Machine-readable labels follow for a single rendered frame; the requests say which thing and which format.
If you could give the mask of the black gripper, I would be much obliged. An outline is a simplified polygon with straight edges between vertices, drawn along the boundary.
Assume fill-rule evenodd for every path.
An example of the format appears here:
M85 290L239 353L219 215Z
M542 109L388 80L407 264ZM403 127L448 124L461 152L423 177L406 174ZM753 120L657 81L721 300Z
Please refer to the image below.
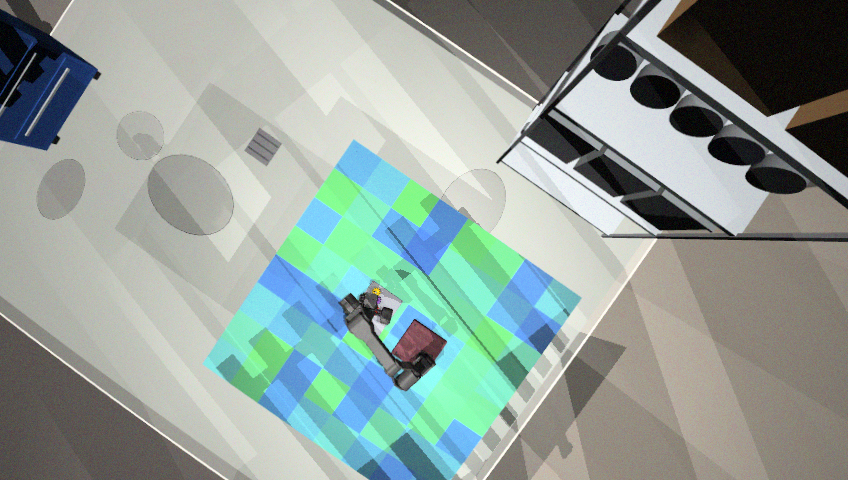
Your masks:
M381 324L385 324L385 325L389 325L389 324L390 324L391 317L392 317L392 313L393 313L393 310L392 310L392 309L387 308L387 307L383 307L383 308L382 308L382 311L381 311L381 310L373 311L373 310L371 310L370 308L366 308L366 307L364 307L364 308L365 308L365 309L367 309L367 310L369 310L369 311L371 312L371 314L372 314L372 319L373 319L374 315L375 315L375 316L379 316L379 317L380 317L380 323L381 323ZM378 312L380 312L380 313L378 313Z

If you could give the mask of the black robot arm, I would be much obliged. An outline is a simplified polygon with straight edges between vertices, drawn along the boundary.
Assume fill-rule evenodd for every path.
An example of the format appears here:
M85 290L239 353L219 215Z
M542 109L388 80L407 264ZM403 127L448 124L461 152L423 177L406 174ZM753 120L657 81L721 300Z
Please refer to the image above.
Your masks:
M363 292L359 296L359 301L352 293L349 293L339 302L339 305L348 314L344 318L348 332L367 345L384 367L386 374L392 378L394 386L406 392L430 371L436 365L436 362L433 360L432 355L423 350L421 350L422 352L420 351L412 363L410 361L400 361L390 353L375 333L374 324L371 321L371 312L364 308L377 311L377 301L378 295L375 293ZM393 376L400 369L403 371L395 379Z

